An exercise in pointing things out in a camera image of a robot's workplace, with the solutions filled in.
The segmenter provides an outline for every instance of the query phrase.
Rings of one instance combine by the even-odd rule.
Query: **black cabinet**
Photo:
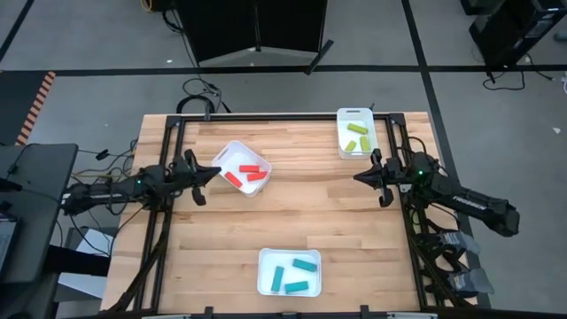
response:
[[[319,52],[327,0],[176,0],[197,62],[260,46]]]

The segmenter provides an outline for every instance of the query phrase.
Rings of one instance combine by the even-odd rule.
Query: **wooden tabletop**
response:
[[[428,114],[405,115],[409,135],[424,140],[438,158]],[[166,115],[144,117],[134,171],[159,162],[165,120]],[[376,121],[376,131],[387,158],[382,121]],[[351,312],[365,304],[371,311],[419,308],[400,202],[380,208],[379,191],[353,180],[371,164],[338,156],[335,121],[194,122],[185,129],[183,149],[191,148],[208,166],[233,140],[269,161],[272,176],[254,198],[217,176],[203,189],[206,206],[196,206],[190,192],[175,201],[161,314],[203,313],[206,306],[215,313]],[[170,155],[174,144],[172,138]],[[412,148],[421,146],[412,141]],[[128,206],[122,222],[138,207]],[[427,214],[442,227],[455,227],[451,216],[435,208]],[[116,302],[139,270],[148,215],[140,213],[116,239],[102,309]],[[256,276],[264,247],[318,250],[321,295],[260,295]],[[147,307],[153,275],[149,278]]]

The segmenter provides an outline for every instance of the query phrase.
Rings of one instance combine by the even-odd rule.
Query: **green block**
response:
[[[369,139],[365,136],[361,136],[361,148],[363,151],[370,151]]]
[[[272,282],[272,292],[279,292],[282,285],[282,277],[284,276],[284,267],[277,266],[276,273],[274,274],[274,281]]]
[[[348,124],[346,128],[352,130],[353,132],[361,133],[361,134],[367,134],[369,132],[367,128],[363,128],[353,123]]]
[[[307,281],[306,282],[297,282],[297,283],[292,283],[292,284],[286,284],[284,287],[285,287],[285,293],[301,292],[301,291],[309,289],[309,283]]]
[[[302,260],[299,260],[299,259],[294,259],[292,266],[295,267],[295,268],[299,268],[299,269],[303,269],[303,270],[307,270],[307,271],[311,271],[311,272],[317,271],[317,265],[312,264],[311,262],[302,261]]]
[[[348,145],[345,148],[345,151],[347,152],[352,152],[354,150],[354,147],[356,147],[356,142],[355,141],[350,141],[348,143]]]

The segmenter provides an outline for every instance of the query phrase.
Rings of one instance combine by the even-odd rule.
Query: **concrete floor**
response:
[[[23,0],[0,3],[0,41]],[[412,0],[430,66],[479,65],[468,36],[472,22],[458,0]],[[555,30],[567,30],[564,19]],[[325,65],[416,66],[408,25],[399,1],[330,0],[326,38],[336,42]],[[549,34],[532,50],[538,64],[567,63],[567,44]],[[304,58],[254,54],[214,66],[297,65]],[[181,38],[137,1],[35,0],[0,62],[4,70],[187,67]],[[184,75],[58,77],[30,142],[77,143],[82,149],[121,152],[137,136],[145,113],[172,113],[183,97]],[[419,73],[215,74],[204,78],[222,88],[234,112],[317,112],[344,106],[375,111],[430,111]],[[526,73],[523,91],[488,91],[482,73],[432,74],[458,174],[465,186],[508,198],[522,215],[520,234],[499,237],[473,221],[483,246],[480,261],[496,293],[494,308],[567,313],[567,206],[561,169],[567,154],[567,95],[559,82]],[[519,84],[507,74],[499,85]],[[192,105],[197,112],[201,105]],[[563,129],[556,134],[553,128]],[[103,167],[80,155],[75,171]],[[95,211],[103,227],[117,219]],[[64,228],[70,222],[60,218]],[[77,219],[95,227],[89,216]],[[60,317],[86,315],[89,307],[64,307]]]

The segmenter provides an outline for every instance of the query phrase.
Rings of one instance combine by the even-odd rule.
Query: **red block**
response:
[[[260,167],[258,165],[241,165],[239,170],[241,173],[258,173]]]
[[[232,173],[227,172],[227,174],[225,174],[224,177],[226,177],[233,185],[237,186],[238,188],[242,186],[242,182],[238,181],[237,177],[234,176]]]
[[[268,172],[253,173],[247,175],[246,178],[248,179],[248,182],[258,181],[260,179],[264,179],[264,177],[266,177],[267,174]]]

